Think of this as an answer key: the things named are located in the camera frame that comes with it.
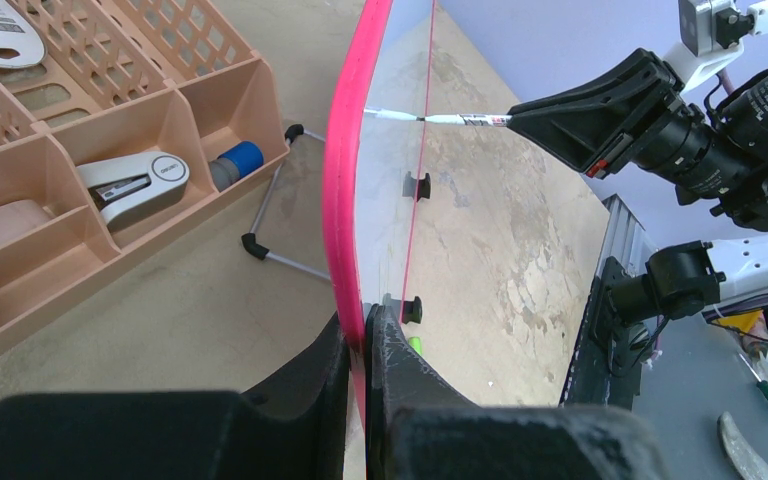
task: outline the pink edge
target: pink edge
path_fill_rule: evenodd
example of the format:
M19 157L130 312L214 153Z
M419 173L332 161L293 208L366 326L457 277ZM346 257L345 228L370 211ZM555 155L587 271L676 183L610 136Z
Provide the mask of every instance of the pink edge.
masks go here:
M384 39L392 0L367 0L358 20L328 118L322 180L322 232L340 326L352 349L352 379L366 423L364 319L355 248L355 175L363 108Z
M431 112L428 111L428 106L431 104L431 52L434 50L434 14L437 10L437 0L431 1L431 28L428 35L428 74L425 80L425 112L423 115L428 116ZM425 156L425 132L428 128L427 123L422 124L422 143L419 145L419 166L416 169L416 178L422 178L422 159ZM414 198L419 195L419 182L416 185L416 191L414 192ZM402 302L405 301L408 294L408 277L410 273L410 257L413 250L413 227L416 224L416 206L417 202L413 204L413 213L411 214L411 227L410 234L408 235L408 257L405 259L405 281L402 284ZM402 316L405 314L405 309L399 309L399 325L402 324Z

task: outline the blue cylinder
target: blue cylinder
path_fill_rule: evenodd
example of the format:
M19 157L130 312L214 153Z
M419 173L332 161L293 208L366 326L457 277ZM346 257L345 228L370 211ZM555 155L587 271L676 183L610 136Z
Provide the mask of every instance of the blue cylinder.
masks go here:
M251 142L240 142L219 158L230 160L240 171L240 178L263 166L263 152Z
M240 142L210 162L210 175L219 191L263 166L263 152L251 142Z

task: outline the white stapler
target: white stapler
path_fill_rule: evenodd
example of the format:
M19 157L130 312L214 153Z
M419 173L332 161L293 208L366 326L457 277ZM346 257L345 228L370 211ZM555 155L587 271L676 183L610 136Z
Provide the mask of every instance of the white stapler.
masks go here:
M178 203L190 169L164 152L143 152L78 166L101 218L111 231Z

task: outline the grey floor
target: grey floor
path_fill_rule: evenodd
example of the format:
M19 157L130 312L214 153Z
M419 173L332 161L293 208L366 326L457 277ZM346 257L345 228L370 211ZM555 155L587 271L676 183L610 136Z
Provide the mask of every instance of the grey floor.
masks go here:
M361 0L216 0L272 65L286 124L324 133ZM505 110L510 90L440 12L432 108ZM576 174L509 132L429 133L435 196L417 212L408 296L425 355L482 404L557 401L607 223ZM322 145L293 147L258 237L325 269ZM253 192L0 358L0 398L28 391L244 390L305 347L331 287L242 251ZM350 423L346 478L363 478Z
M632 411L651 424L674 478L737 478L716 434L726 411L768 464L768 406L735 338L697 314L670 322L659 348Z

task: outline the black clip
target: black clip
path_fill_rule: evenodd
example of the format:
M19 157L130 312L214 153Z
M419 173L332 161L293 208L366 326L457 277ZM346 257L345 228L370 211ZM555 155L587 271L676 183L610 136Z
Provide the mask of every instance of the black clip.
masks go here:
M413 178L408 172L405 176L405 186L402 195L405 197L416 198L416 201L421 199L431 199L431 174L426 173L425 177L417 180Z
M402 305L402 323L422 323L422 300L419 297L413 297L411 302L405 300Z

